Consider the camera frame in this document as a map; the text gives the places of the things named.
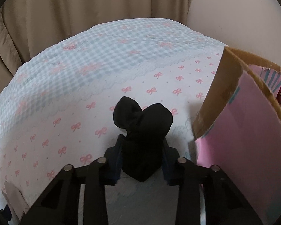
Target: mattress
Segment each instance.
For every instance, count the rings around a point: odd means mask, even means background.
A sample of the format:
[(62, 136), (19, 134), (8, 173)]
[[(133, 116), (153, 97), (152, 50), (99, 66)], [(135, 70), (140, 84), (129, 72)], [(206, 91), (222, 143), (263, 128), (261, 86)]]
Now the mattress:
[[(130, 19), (94, 26), (22, 65), (0, 94), (0, 208), (4, 181), (31, 206), (64, 165), (88, 165), (115, 145), (124, 132), (113, 123), (122, 96), (143, 109), (168, 108), (167, 141), (194, 160), (191, 121), (224, 46), (178, 22)], [(177, 197), (160, 170), (144, 183), (122, 173), (106, 187), (109, 222), (174, 224)]]

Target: bedsheet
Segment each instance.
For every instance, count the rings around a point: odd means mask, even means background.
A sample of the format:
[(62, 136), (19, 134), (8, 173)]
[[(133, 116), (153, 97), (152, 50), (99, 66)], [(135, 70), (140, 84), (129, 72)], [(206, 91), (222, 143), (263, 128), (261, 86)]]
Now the bedsheet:
[[(193, 157), (191, 120), (224, 46), (178, 22), (131, 19), (97, 25), (25, 63), (0, 94), (0, 208), (5, 180), (31, 206), (64, 165), (87, 165), (113, 146), (123, 134), (112, 118), (122, 96), (143, 109), (167, 107), (169, 145)], [(122, 173), (106, 187), (110, 224), (174, 224), (177, 197), (161, 171), (144, 183)]]

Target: blue gingham pattern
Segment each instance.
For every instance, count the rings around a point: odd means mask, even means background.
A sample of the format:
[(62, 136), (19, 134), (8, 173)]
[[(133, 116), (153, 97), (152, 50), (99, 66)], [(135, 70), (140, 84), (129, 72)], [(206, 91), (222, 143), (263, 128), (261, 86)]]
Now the blue gingham pattern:
[(0, 138), (53, 100), (62, 101), (94, 80), (104, 83), (144, 61), (211, 46), (224, 44), (168, 19), (94, 26), (45, 49), (18, 69), (0, 94)]

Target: patterned bedsheet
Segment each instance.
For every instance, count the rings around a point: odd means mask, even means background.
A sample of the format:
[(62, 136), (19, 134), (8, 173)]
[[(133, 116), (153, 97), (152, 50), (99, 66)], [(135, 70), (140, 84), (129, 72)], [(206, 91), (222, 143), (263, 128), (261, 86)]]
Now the patterned bedsheet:
[[(122, 96), (167, 107), (169, 145), (190, 158), (191, 119), (223, 47), (171, 20), (131, 19), (97, 25), (25, 63), (0, 94), (0, 208), (5, 180), (31, 206), (64, 165), (87, 165), (113, 146), (123, 133), (112, 119)], [(144, 183), (123, 173), (106, 197), (110, 224), (174, 224), (178, 189), (161, 171)]]

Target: curtain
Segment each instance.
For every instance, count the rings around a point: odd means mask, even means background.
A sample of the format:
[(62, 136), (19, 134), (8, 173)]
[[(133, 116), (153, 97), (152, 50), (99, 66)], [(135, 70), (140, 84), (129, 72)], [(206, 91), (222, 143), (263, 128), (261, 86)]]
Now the curtain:
[(0, 12), (0, 63), (14, 75), (47, 47), (100, 23), (154, 17), (186, 25), (190, 1), (6, 0)]

